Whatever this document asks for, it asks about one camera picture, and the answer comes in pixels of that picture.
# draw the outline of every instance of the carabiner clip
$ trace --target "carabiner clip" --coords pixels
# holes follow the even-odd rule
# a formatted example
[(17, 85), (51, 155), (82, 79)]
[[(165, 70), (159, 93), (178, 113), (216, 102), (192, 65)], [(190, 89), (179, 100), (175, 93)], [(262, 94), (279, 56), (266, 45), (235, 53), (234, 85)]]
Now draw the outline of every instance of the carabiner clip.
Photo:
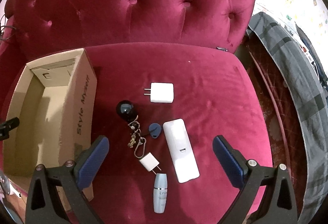
[[(134, 156), (136, 157), (136, 158), (143, 158), (144, 157), (144, 155), (145, 155), (145, 148), (146, 148), (146, 142), (147, 142), (147, 140), (144, 138), (144, 137), (140, 137), (139, 138), (139, 142), (138, 142), (138, 145), (136, 146), (136, 148), (135, 148), (135, 150), (134, 150)], [(143, 150), (142, 150), (142, 156), (137, 156), (136, 155), (136, 153), (137, 153), (137, 149), (138, 149), (138, 147), (140, 146), (140, 145), (144, 145), (143, 146)]]

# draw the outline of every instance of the gray plaid fabric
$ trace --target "gray plaid fabric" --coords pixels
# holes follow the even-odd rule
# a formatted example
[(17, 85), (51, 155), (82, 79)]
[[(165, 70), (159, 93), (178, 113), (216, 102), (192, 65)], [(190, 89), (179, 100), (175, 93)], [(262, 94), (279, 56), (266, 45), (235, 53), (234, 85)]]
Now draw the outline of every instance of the gray plaid fabric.
[(325, 93), (298, 43), (267, 14), (254, 15), (249, 34), (255, 33), (283, 75), (301, 124), (307, 184), (299, 224), (307, 224), (328, 193), (328, 108)]

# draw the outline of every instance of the bolt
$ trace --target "bolt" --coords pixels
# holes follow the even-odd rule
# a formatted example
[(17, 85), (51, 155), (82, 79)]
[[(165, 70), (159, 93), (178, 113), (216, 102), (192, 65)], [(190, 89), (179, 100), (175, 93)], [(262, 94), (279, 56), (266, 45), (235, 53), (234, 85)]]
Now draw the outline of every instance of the bolt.
[(248, 160), (248, 164), (252, 167), (255, 167), (257, 165), (257, 162), (255, 160)]
[(40, 171), (41, 169), (43, 169), (43, 165), (42, 164), (37, 165), (36, 170)]
[(65, 162), (65, 166), (66, 167), (71, 167), (71, 166), (73, 166), (74, 165), (74, 161), (73, 160), (67, 160), (66, 162)]
[(282, 170), (286, 170), (286, 168), (287, 168), (285, 164), (280, 164), (279, 167), (280, 167), (280, 169), (282, 169)]

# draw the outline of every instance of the tufted backrest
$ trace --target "tufted backrest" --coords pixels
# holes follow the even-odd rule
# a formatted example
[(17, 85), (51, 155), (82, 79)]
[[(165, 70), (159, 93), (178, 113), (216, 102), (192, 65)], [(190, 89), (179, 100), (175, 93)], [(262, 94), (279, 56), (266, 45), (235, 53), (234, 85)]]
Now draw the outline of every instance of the tufted backrest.
[(172, 42), (234, 52), (255, 0), (8, 0), (27, 59), (120, 42)]

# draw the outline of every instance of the cardboard box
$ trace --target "cardboard box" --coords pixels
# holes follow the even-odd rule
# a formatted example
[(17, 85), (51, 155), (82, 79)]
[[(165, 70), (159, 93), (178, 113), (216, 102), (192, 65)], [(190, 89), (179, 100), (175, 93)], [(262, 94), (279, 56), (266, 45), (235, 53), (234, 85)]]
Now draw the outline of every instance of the cardboard box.
[[(74, 160), (91, 145), (97, 79), (84, 49), (70, 50), (26, 64), (15, 88), (7, 120), (20, 125), (3, 143), (4, 173), (28, 192), (38, 164), (46, 168)], [(66, 210), (69, 203), (61, 187)], [(83, 190), (93, 198), (92, 185)]]

